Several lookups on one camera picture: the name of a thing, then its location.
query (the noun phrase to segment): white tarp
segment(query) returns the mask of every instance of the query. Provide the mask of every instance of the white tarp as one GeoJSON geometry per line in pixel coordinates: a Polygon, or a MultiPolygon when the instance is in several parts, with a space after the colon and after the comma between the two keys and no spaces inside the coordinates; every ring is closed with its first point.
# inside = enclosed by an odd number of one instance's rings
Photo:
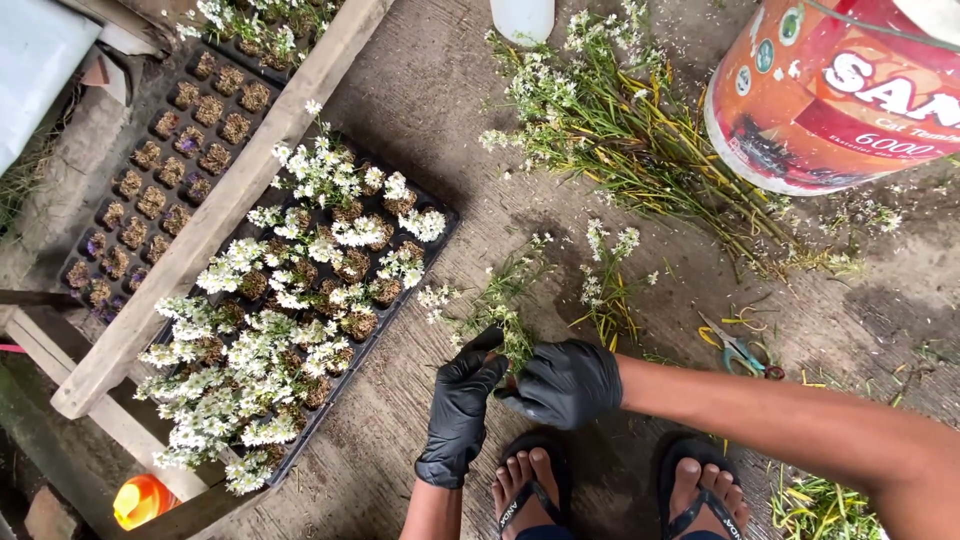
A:
{"type": "Polygon", "coordinates": [[[51,0],[3,0],[0,174],[23,151],[100,26],[51,0]]]}

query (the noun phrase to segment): flip-flop strap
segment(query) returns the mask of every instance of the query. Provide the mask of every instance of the flip-flop strap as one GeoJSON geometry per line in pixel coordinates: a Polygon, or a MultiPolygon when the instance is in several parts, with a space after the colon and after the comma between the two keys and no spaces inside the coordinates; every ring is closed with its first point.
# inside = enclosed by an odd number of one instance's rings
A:
{"type": "Polygon", "coordinates": [[[673,539],[680,536],[682,532],[690,527],[693,520],[697,519],[697,515],[700,514],[700,508],[706,504],[707,508],[713,512],[713,515],[720,520],[720,525],[723,526],[731,540],[742,540],[743,535],[736,526],[733,516],[730,515],[727,508],[723,506],[723,501],[716,495],[713,495],[712,491],[705,489],[700,482],[697,482],[697,487],[700,488],[700,493],[697,495],[697,498],[693,500],[693,503],[690,503],[690,506],[688,506],[686,510],[670,522],[670,525],[667,526],[666,538],[673,539]]]}
{"type": "Polygon", "coordinates": [[[514,520],[516,515],[520,512],[520,509],[523,508],[527,501],[530,500],[532,496],[536,495],[540,499],[540,506],[546,511],[547,515],[550,516],[550,519],[553,520],[553,523],[560,524],[563,520],[563,515],[560,513],[560,509],[553,504],[553,501],[550,501],[550,496],[546,494],[546,491],[543,491],[543,486],[540,485],[535,479],[527,480],[527,483],[523,484],[519,491],[516,492],[516,497],[510,504],[507,504],[507,509],[503,511],[503,514],[500,515],[499,522],[499,534],[503,535],[503,531],[507,526],[514,520]]]}

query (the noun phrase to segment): paint bucket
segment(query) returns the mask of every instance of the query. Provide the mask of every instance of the paint bucket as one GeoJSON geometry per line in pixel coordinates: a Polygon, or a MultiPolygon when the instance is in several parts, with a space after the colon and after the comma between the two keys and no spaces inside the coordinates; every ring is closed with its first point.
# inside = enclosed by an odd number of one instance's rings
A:
{"type": "Polygon", "coordinates": [[[133,530],[180,504],[154,475],[137,475],[120,486],[113,517],[123,530],[133,530]]]}
{"type": "Polygon", "coordinates": [[[955,0],[766,0],[710,79],[710,140],[734,172],[787,195],[958,152],[958,51],[955,0]]]}

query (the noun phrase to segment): flip-flop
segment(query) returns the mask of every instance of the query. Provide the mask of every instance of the flip-flop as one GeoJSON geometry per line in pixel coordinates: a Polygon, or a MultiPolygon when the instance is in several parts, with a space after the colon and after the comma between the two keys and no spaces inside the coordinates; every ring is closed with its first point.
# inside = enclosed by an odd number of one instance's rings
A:
{"type": "Polygon", "coordinates": [[[503,536],[504,529],[514,520],[520,509],[534,495],[540,500],[540,506],[546,511],[553,522],[560,526],[565,526],[570,515],[570,493],[573,491],[573,475],[570,471],[570,464],[566,460],[566,452],[557,431],[551,428],[540,427],[523,433],[520,437],[509,445],[503,451],[500,457],[499,467],[507,466],[507,458],[516,455],[518,452],[530,453],[535,448],[543,448],[550,456],[550,469],[553,470],[553,478],[557,481],[557,487],[560,488],[560,506],[557,507],[550,501],[543,486],[537,481],[537,473],[527,481],[516,492],[516,496],[503,511],[498,521],[499,532],[497,538],[503,536]]]}
{"type": "Polygon", "coordinates": [[[685,457],[696,459],[700,463],[701,469],[710,463],[716,465],[721,471],[727,471],[733,475],[734,485],[740,485],[736,468],[723,456],[723,452],[719,448],[698,440],[693,435],[675,440],[666,448],[659,464],[654,469],[657,471],[657,507],[660,512],[662,540],[673,540],[680,536],[684,530],[690,527],[704,505],[720,520],[720,525],[723,526],[732,540],[741,540],[743,534],[729,510],[723,506],[723,501],[713,495],[712,491],[704,489],[699,481],[697,486],[700,488],[700,494],[686,510],[681,512],[673,521],[670,521],[670,496],[673,494],[674,483],[677,480],[677,464],[685,457]]]}

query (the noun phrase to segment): black nitrile glove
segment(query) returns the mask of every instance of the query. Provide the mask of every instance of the black nitrile glove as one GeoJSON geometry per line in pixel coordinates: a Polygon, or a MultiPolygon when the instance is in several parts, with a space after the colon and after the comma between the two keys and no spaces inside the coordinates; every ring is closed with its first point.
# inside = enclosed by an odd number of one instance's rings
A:
{"type": "Polygon", "coordinates": [[[464,486],[469,463],[487,438],[487,397],[510,364],[505,356],[484,362],[501,343],[503,330],[491,326],[437,372],[426,448],[414,465],[417,478],[446,489],[464,486]]]}
{"type": "Polygon", "coordinates": [[[516,387],[497,388],[493,395],[535,422],[575,430],[620,407],[623,384],[613,353],[567,339],[534,347],[533,358],[516,374],[516,387]]]}

